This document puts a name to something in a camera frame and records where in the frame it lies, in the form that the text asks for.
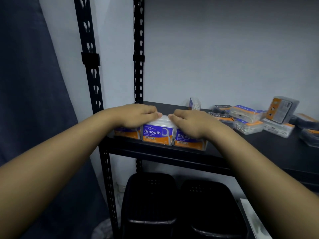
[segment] black shelf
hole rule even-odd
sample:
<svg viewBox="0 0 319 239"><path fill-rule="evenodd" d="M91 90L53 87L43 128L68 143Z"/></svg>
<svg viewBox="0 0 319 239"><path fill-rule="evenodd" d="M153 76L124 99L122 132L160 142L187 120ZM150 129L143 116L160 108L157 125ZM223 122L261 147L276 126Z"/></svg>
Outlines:
<svg viewBox="0 0 319 239"><path fill-rule="evenodd" d="M175 109L187 109L185 106L146 101L142 103L156 106L158 112L162 112L163 115L173 113ZM300 131L296 127L287 139L266 131L251 135L240 132L239 134L285 172L310 190L319 192L319 149L309 147L299 139ZM206 151L202 152L116 137L113 133L110 133L104 141L111 154L233 176L226 161L210 143Z"/></svg>

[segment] perforated metal upright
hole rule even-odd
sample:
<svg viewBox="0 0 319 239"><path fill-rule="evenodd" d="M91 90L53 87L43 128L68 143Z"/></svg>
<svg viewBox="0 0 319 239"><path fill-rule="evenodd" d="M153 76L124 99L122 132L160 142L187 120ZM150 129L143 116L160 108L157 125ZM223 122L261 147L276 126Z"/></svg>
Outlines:
<svg viewBox="0 0 319 239"><path fill-rule="evenodd" d="M90 90L90 98L93 114L103 110L102 89L100 83L100 56L96 53L95 39L92 24L90 0L74 0L75 11L78 19L78 27L82 45L82 62L85 65L87 83ZM115 207L115 197L110 163L110 154L106 144L99 144L102 164L102 172L107 197L107 205L110 213L114 238L119 238L119 229Z"/></svg>
<svg viewBox="0 0 319 239"><path fill-rule="evenodd" d="M143 101L144 82L144 0L133 0L134 5L134 102ZM136 172L142 172L142 160L135 159Z"/></svg>

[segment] black plastic basket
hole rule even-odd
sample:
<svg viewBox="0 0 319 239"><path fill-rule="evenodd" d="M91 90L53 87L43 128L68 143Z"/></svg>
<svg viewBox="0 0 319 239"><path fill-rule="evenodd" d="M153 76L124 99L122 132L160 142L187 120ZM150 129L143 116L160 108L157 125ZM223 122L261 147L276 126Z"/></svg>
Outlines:
<svg viewBox="0 0 319 239"><path fill-rule="evenodd" d="M201 180L185 181L179 235L189 238L247 238L241 211L228 187Z"/></svg>
<svg viewBox="0 0 319 239"><path fill-rule="evenodd" d="M168 174L133 174L122 204L123 238L170 238L177 220L177 187Z"/></svg>

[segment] finger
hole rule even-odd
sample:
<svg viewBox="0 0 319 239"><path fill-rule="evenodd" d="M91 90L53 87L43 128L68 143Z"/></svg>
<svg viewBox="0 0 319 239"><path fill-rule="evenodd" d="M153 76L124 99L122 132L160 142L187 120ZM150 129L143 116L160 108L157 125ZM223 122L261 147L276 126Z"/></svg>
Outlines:
<svg viewBox="0 0 319 239"><path fill-rule="evenodd" d="M157 108L155 106L145 105L143 114L149 114L149 113L154 113L154 112L157 112Z"/></svg>
<svg viewBox="0 0 319 239"><path fill-rule="evenodd" d="M160 113L160 112L154 112L154 113L150 113L150 114L145 114L145 115L142 115L141 122L143 122L143 124L146 124L148 122L155 121L156 119L161 118L162 115L163 114Z"/></svg>
<svg viewBox="0 0 319 239"><path fill-rule="evenodd" d="M168 117L178 128L182 129L182 127L184 126L184 123L185 123L185 120L183 118L178 117L174 114L169 114Z"/></svg>
<svg viewBox="0 0 319 239"><path fill-rule="evenodd" d="M186 118L187 112L188 112L187 110L176 109L174 111L174 115L178 116L178 117L181 117L181 118Z"/></svg>

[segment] forearm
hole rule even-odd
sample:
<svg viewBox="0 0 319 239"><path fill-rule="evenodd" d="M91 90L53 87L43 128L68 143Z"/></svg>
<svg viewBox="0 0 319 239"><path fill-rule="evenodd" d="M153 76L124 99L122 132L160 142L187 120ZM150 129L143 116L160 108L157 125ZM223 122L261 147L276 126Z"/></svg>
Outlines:
<svg viewBox="0 0 319 239"><path fill-rule="evenodd" d="M101 111L0 167L0 238L12 238L46 208L116 126Z"/></svg>
<svg viewBox="0 0 319 239"><path fill-rule="evenodd" d="M236 179L273 238L317 238L319 199L231 129L208 139L228 161Z"/></svg>

